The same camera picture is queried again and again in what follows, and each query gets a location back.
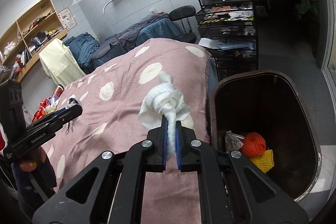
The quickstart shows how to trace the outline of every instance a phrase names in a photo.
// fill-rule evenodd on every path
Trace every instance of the black metal rack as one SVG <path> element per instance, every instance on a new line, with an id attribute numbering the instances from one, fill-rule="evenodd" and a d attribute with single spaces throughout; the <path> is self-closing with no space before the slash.
<path id="1" fill-rule="evenodd" d="M 255 20 L 256 6 L 254 0 L 198 0 L 201 10 L 196 13 L 195 17 L 198 23 L 198 31 L 201 38 L 209 38 L 218 40 L 222 43 L 228 42 L 251 42 L 251 48 L 238 48 L 238 49 L 205 49 L 211 54 L 215 61 L 217 68 L 218 80 L 226 77 L 253 71 L 258 69 L 258 29 Z M 252 9 L 240 9 L 241 4 L 252 3 Z M 224 10 L 214 12 L 214 7 L 222 6 L 236 6 L 238 9 Z M 253 11 L 253 17 L 248 17 L 248 20 L 229 20 L 229 12 L 239 11 Z M 246 35 L 244 29 L 251 27 L 255 29 L 253 35 Z"/>

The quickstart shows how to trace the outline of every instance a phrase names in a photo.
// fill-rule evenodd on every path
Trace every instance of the chair backrest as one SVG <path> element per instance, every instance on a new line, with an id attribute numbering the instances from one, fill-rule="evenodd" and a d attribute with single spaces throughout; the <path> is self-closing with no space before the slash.
<path id="1" fill-rule="evenodd" d="M 193 17 L 196 14 L 194 6 L 182 6 L 169 13 L 169 19 L 171 21 L 181 20 L 183 18 Z"/>

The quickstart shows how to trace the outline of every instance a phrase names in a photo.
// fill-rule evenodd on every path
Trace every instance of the black chair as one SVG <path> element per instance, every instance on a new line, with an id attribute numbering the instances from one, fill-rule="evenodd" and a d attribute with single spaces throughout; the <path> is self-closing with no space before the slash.
<path id="1" fill-rule="evenodd" d="M 180 42 L 186 42 L 186 43 L 192 43 L 194 44 L 197 41 L 197 36 L 193 33 L 190 23 L 189 23 L 189 17 L 193 17 L 196 14 L 196 10 L 193 6 L 182 6 L 180 8 L 177 8 L 170 12 L 169 19 L 171 21 L 177 21 L 180 20 L 182 23 L 182 27 L 184 30 L 184 34 L 178 35 L 177 37 L 174 37 L 174 40 L 180 41 Z M 185 27 L 183 25 L 182 19 L 186 18 L 188 25 L 189 25 L 189 32 L 186 32 Z"/>

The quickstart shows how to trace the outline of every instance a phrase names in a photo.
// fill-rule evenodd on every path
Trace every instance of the chair seat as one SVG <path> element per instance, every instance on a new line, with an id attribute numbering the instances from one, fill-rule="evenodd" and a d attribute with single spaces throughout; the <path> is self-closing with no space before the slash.
<path id="1" fill-rule="evenodd" d="M 197 41 L 197 36 L 193 32 L 187 32 L 174 37 L 174 40 L 194 44 Z"/>

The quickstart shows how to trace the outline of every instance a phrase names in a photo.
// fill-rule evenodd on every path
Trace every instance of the blue gripper pad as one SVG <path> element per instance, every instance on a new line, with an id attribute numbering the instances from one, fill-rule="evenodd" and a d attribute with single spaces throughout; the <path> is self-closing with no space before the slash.
<path id="1" fill-rule="evenodd" d="M 162 163 L 166 169 L 166 160 L 167 160 L 167 130 L 168 130 L 168 120 L 165 118 L 165 133 L 163 135 L 163 149 L 162 149 Z"/>
<path id="2" fill-rule="evenodd" d="M 181 170 L 181 146 L 180 146 L 180 135 L 179 129 L 175 128 L 175 145 L 176 145 L 176 162 L 178 170 Z"/>

